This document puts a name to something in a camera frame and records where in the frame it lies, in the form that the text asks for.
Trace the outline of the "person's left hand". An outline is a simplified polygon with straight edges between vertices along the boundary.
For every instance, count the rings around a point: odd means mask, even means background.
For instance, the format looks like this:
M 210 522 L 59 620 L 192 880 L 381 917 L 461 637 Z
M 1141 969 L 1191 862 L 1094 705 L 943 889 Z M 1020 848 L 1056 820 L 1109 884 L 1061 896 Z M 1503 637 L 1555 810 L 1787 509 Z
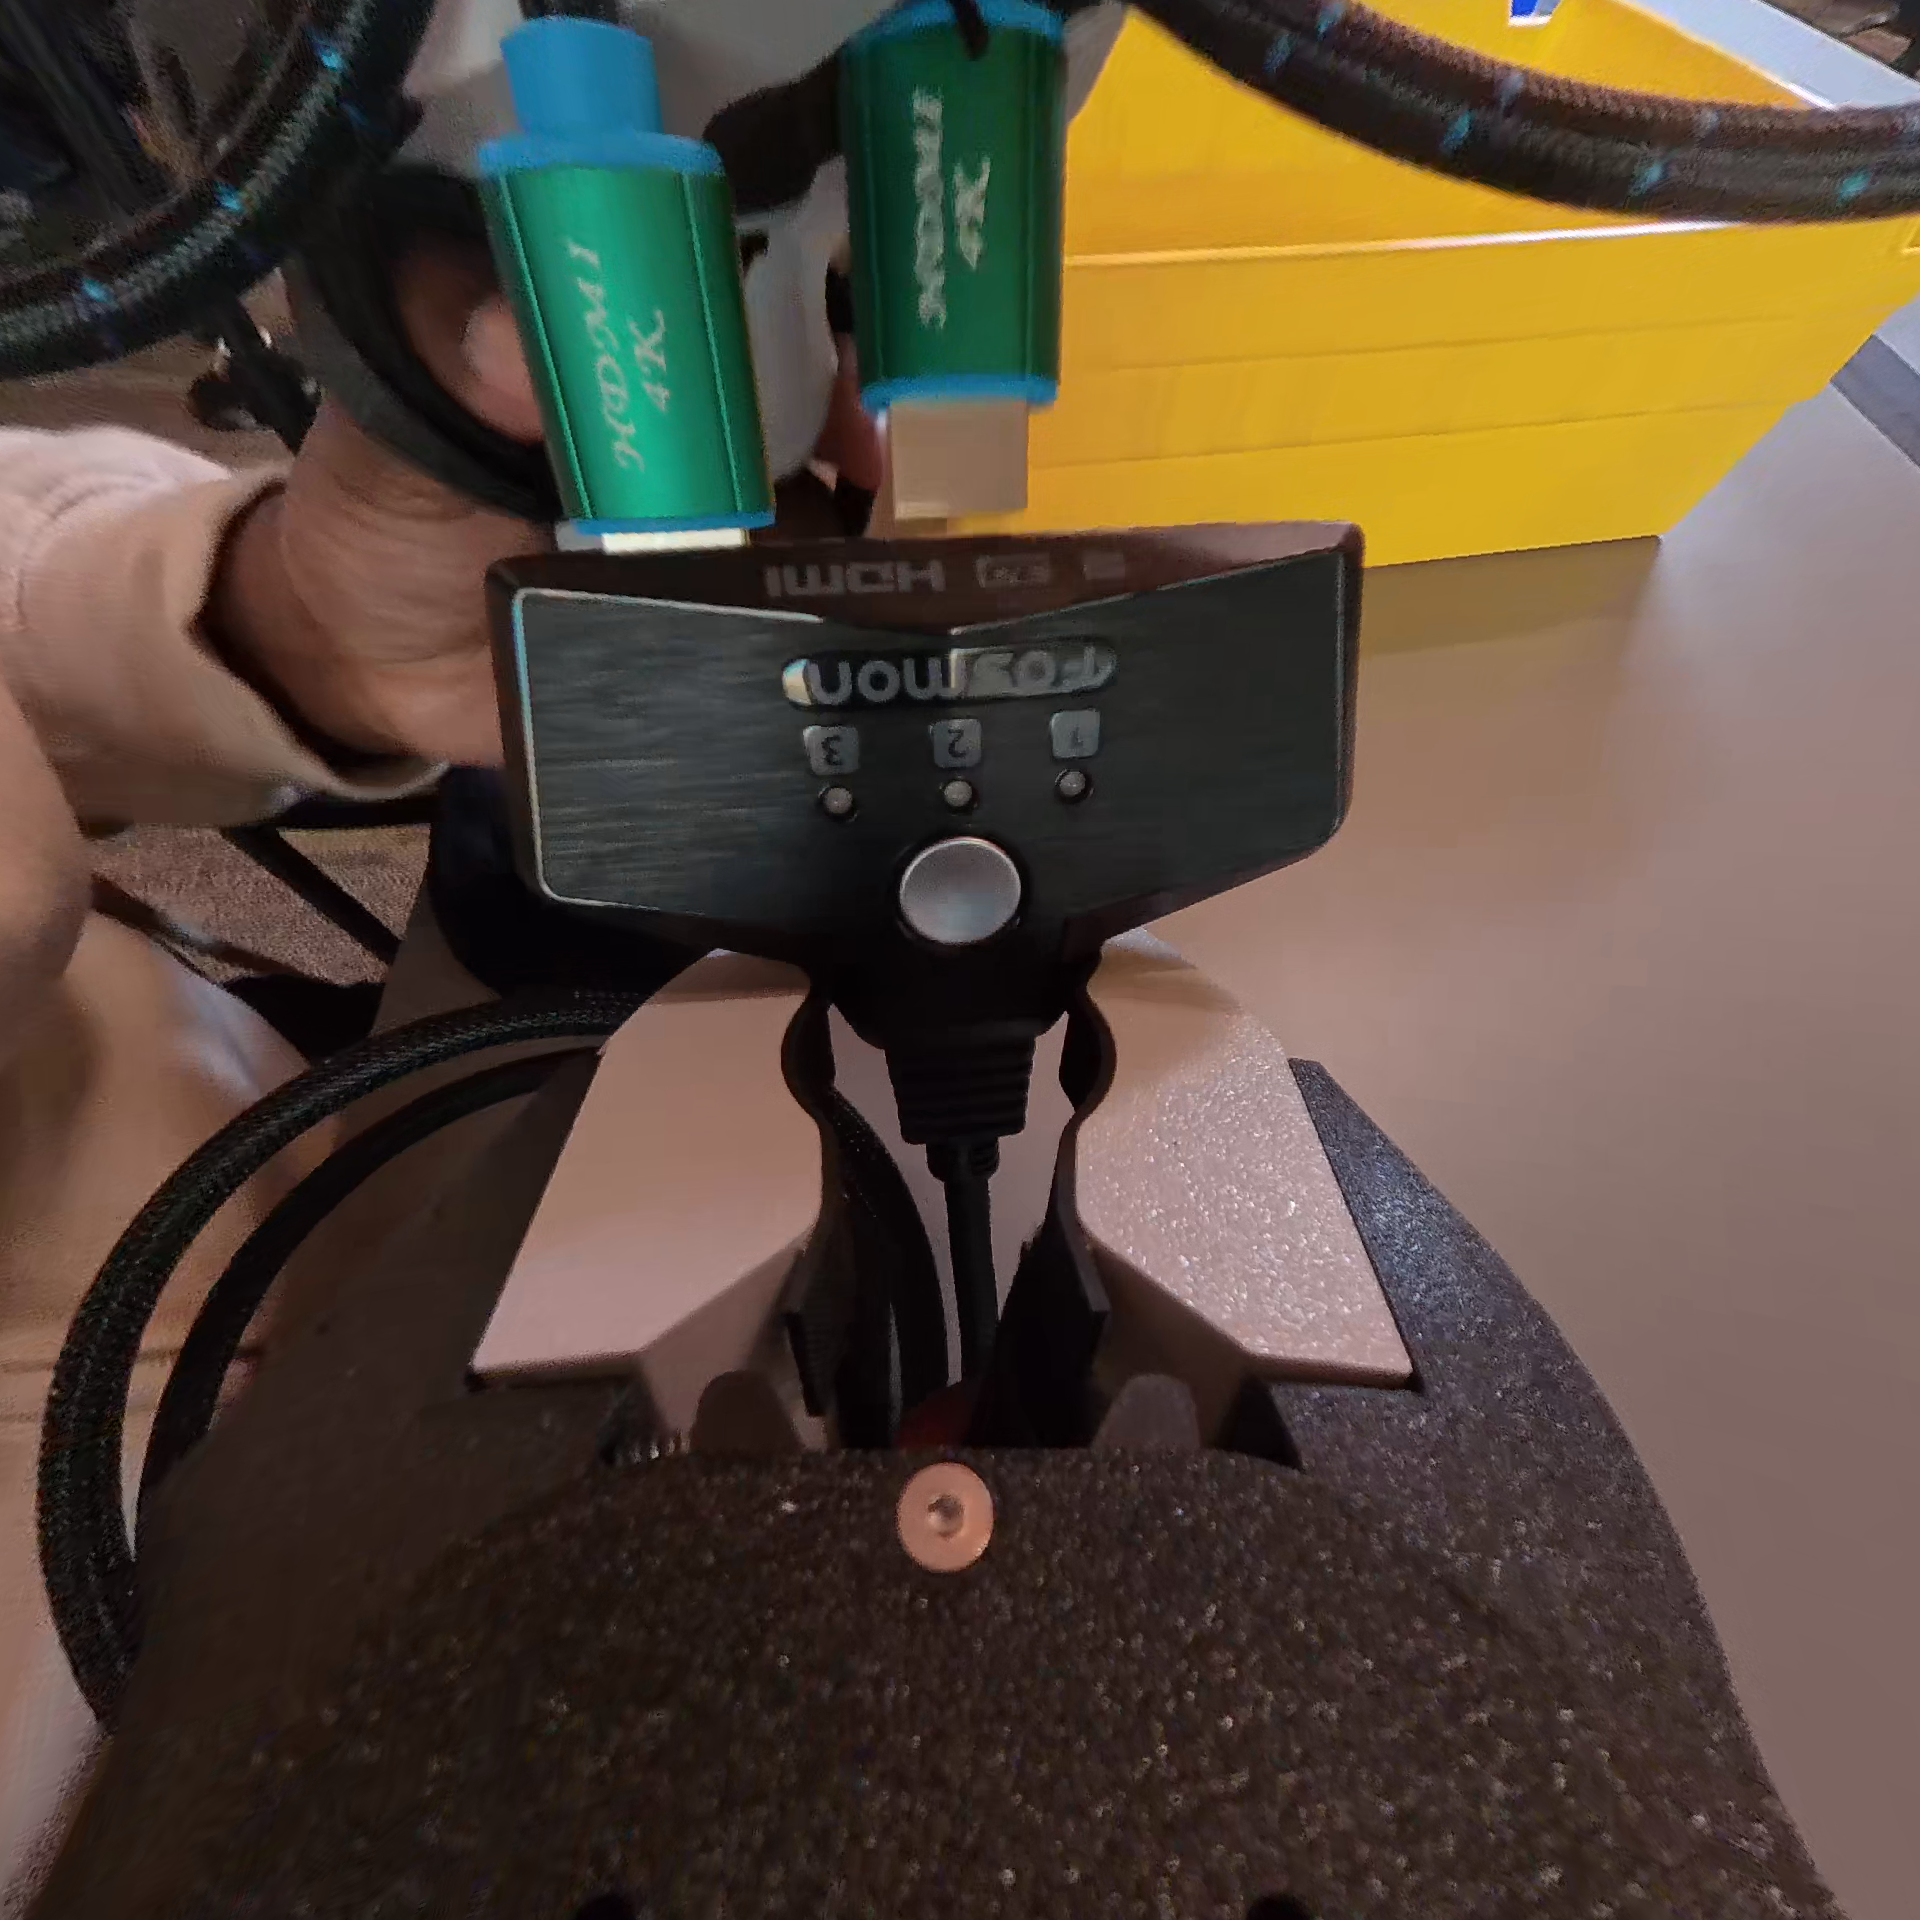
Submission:
M 516 322 L 483 246 L 425 237 L 401 326 L 475 420 L 541 446 Z M 501 765 L 487 572 L 548 543 L 427 477 L 323 400 L 281 485 L 235 532 L 210 615 L 295 715 L 348 755 Z

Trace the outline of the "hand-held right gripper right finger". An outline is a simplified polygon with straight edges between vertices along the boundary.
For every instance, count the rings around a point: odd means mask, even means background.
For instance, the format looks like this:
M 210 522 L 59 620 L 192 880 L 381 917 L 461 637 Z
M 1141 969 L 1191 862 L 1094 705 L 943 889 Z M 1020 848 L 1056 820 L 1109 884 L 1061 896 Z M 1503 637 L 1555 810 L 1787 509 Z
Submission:
M 1112 1303 L 1094 1376 L 1409 1386 L 1281 1039 L 1145 933 L 1107 948 L 1088 994 L 1114 1039 L 1075 1145 L 1076 1218 Z

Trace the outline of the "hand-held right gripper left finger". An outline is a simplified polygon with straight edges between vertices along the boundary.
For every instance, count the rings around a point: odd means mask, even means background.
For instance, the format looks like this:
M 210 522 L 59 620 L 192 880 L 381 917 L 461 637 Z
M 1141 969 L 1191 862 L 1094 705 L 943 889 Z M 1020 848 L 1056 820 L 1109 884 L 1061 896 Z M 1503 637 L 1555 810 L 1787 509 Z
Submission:
M 780 1068 L 791 965 L 709 955 L 603 1047 L 470 1366 L 639 1379 L 693 1422 L 744 1371 L 822 1207 L 822 1145 Z

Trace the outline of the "grey desk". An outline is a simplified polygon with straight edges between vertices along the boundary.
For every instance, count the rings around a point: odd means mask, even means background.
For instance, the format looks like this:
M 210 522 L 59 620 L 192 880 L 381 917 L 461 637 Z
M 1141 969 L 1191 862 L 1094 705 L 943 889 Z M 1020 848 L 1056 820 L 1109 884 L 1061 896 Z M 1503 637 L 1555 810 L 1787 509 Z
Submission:
M 1160 936 L 1555 1316 L 1915 1914 L 1915 305 L 1663 540 L 1372 567 L 1355 805 Z

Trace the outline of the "person's left forearm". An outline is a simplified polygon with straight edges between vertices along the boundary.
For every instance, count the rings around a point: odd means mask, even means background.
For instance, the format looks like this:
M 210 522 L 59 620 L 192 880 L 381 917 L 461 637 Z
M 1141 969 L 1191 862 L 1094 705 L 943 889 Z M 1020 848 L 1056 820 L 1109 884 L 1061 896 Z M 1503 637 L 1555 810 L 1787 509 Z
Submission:
M 128 426 L 2 430 L 5 678 L 81 822 L 243 826 L 444 774 L 308 732 L 208 637 L 228 538 L 281 479 Z

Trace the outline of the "yellow plastic bin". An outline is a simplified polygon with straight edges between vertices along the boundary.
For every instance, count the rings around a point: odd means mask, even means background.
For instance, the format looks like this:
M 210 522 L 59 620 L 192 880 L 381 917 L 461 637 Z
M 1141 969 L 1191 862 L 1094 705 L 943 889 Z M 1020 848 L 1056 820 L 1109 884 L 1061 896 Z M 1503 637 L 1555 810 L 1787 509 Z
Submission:
M 1669 532 L 1915 296 L 1915 217 L 1629 225 L 1432 177 L 1130 13 L 1070 129 L 1026 532 L 1350 521 L 1378 565 Z

